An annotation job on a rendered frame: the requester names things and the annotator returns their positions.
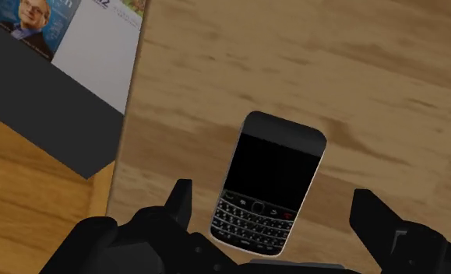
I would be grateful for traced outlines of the black keypad phone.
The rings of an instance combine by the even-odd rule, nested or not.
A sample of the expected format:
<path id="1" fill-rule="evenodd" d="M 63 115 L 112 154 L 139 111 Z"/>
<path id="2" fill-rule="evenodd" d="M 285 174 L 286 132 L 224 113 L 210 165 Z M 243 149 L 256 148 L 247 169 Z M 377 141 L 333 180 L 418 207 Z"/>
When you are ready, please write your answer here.
<path id="1" fill-rule="evenodd" d="M 250 112 L 241 125 L 210 235 L 266 257 L 282 253 L 326 150 L 313 127 Z"/>

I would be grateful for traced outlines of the light wooden table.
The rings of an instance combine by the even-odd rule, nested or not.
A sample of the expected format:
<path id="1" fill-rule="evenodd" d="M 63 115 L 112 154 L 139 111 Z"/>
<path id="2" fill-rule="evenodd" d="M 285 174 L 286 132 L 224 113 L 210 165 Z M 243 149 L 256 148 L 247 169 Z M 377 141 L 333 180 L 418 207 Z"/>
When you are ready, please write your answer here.
<path id="1" fill-rule="evenodd" d="M 283 260 L 379 267 L 349 226 L 368 188 L 451 241 L 451 0 L 150 0 L 107 214 L 193 181 L 206 233 L 251 111 L 327 147 Z"/>

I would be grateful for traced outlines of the magazine with man's portrait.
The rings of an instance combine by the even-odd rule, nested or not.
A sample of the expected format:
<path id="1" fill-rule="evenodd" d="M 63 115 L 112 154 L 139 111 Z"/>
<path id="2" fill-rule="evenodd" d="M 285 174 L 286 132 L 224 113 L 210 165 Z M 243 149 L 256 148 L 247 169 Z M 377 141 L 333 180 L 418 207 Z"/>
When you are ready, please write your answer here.
<path id="1" fill-rule="evenodd" d="M 125 112 L 146 0 L 0 0 L 0 86 L 76 82 Z"/>

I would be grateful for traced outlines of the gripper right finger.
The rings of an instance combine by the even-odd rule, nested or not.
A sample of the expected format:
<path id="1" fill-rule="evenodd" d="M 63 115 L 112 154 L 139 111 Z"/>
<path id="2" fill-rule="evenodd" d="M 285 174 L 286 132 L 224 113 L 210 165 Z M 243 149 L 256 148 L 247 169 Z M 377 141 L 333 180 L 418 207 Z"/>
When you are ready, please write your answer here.
<path id="1" fill-rule="evenodd" d="M 349 224 L 380 274 L 451 274 L 451 242 L 430 227 L 403 220 L 368 189 L 354 190 Z"/>

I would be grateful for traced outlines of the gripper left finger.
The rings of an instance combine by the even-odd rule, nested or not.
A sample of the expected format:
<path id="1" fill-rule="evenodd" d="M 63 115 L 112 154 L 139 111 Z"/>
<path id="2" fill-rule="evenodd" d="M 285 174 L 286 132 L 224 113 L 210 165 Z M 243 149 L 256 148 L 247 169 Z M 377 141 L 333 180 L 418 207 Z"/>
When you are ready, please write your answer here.
<path id="1" fill-rule="evenodd" d="M 123 225 L 109 216 L 79 221 L 39 274 L 242 274 L 200 233 L 189 233 L 192 180 L 179 179 L 164 205 Z"/>

